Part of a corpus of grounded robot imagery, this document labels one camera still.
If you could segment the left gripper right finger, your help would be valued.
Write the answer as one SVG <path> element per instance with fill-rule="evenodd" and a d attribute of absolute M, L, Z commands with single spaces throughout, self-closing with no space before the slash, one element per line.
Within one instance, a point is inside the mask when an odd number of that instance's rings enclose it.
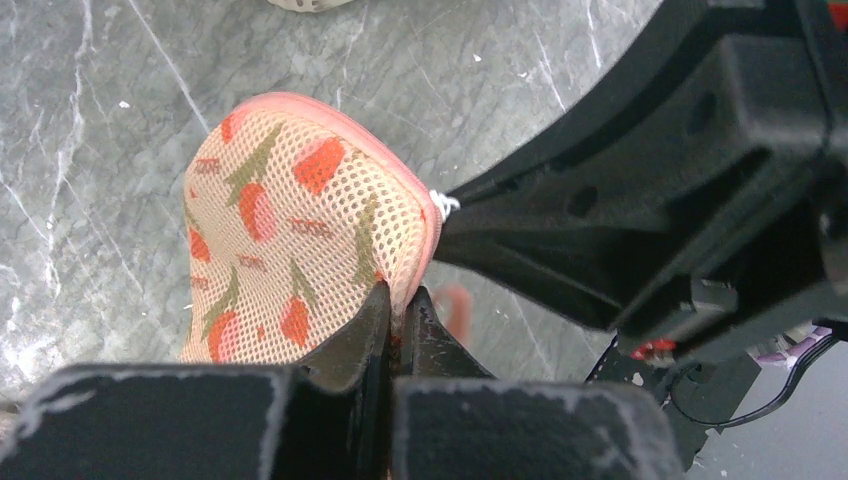
<path fill-rule="evenodd" d="M 394 384 L 398 479 L 679 479 L 671 425 L 626 383 L 497 379 L 420 288 Z"/>

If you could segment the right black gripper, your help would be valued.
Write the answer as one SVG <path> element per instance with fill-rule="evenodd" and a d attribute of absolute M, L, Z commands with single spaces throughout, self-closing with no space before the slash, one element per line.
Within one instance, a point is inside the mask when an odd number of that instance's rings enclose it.
<path fill-rule="evenodd" d="M 646 27 L 567 113 L 451 192 L 437 259 L 618 330 L 642 361 L 845 326 L 846 16 L 768 1 L 756 32 L 717 42 L 713 26 Z M 608 148 L 677 86 L 649 125 L 672 145 Z"/>

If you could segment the floral mesh laundry bag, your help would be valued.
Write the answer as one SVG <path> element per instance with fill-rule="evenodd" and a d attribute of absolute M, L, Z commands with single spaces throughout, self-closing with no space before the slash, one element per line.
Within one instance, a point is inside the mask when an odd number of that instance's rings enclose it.
<path fill-rule="evenodd" d="M 460 207 L 335 108 L 266 93 L 237 106 L 184 177 L 186 363 L 284 364 L 389 290 L 391 337 Z"/>

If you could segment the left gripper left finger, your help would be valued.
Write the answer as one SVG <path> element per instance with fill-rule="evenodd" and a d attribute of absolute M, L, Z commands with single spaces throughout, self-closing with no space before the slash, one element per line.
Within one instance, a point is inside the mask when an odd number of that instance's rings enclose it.
<path fill-rule="evenodd" d="M 5 479 L 380 479 L 389 290 L 290 365 L 82 364 L 22 403 Z"/>

